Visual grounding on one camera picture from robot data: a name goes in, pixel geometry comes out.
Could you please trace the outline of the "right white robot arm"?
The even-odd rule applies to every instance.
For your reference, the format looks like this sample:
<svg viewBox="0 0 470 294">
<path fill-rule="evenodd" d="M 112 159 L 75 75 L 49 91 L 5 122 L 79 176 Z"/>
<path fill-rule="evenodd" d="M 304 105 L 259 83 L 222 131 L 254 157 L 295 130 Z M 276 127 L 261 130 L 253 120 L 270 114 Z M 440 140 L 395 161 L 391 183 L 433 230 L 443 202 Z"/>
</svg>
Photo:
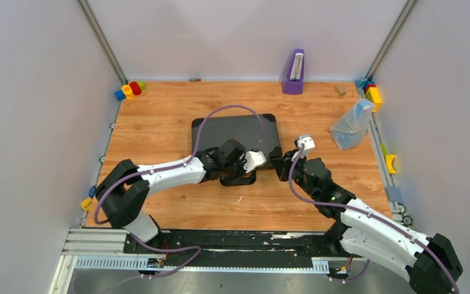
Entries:
<svg viewBox="0 0 470 294">
<path fill-rule="evenodd" d="M 299 200 L 335 221 L 325 239 L 328 253 L 365 257 L 405 279 L 416 293 L 459 293 L 463 267 L 450 239 L 417 232 L 375 211 L 338 185 L 320 158 L 300 152 L 288 151 L 271 164 Z"/>
</svg>

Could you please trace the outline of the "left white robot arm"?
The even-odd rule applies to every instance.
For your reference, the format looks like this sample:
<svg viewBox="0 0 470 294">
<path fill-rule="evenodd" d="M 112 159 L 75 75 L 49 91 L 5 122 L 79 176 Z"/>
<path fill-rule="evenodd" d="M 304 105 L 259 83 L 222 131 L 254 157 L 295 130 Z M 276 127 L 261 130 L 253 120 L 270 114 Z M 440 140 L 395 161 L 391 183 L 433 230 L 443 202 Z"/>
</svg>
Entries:
<svg viewBox="0 0 470 294">
<path fill-rule="evenodd" d="M 123 228 L 139 239 L 148 253 L 158 252 L 163 236 L 151 216 L 143 212 L 146 198 L 186 184 L 223 180 L 226 185 L 252 174 L 266 161 L 260 152 L 247 151 L 237 140 L 221 147 L 195 150 L 190 156 L 158 165 L 135 165 L 126 159 L 117 164 L 96 190 L 97 209 L 112 228 Z"/>
</svg>

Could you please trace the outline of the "black poker set case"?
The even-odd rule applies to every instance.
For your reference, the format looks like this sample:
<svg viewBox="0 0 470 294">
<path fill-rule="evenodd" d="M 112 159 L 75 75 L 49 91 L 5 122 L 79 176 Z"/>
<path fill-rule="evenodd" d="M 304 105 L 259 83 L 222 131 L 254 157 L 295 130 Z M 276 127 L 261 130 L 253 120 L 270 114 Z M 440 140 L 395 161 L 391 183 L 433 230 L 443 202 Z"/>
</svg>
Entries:
<svg viewBox="0 0 470 294">
<path fill-rule="evenodd" d="M 283 156 L 277 120 L 270 113 L 262 113 L 260 117 L 264 124 L 265 134 L 258 150 L 264 153 L 266 163 L 259 170 L 272 169 L 271 160 Z M 198 150 L 220 147 L 231 138 L 249 150 L 256 146 L 261 130 L 259 120 L 254 115 L 212 117 L 203 127 Z"/>
</svg>

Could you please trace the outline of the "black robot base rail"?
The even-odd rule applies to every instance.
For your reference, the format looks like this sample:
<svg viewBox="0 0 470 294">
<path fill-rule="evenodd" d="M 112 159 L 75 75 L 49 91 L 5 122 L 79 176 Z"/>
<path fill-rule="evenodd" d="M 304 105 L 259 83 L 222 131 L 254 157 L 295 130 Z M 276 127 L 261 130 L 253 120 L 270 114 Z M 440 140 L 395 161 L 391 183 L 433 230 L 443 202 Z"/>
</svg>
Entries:
<svg viewBox="0 0 470 294">
<path fill-rule="evenodd" d="M 78 269 L 348 274 L 364 258 L 329 244 L 323 232 L 163 230 L 147 249 L 125 230 L 73 228 L 62 254 Z"/>
</svg>

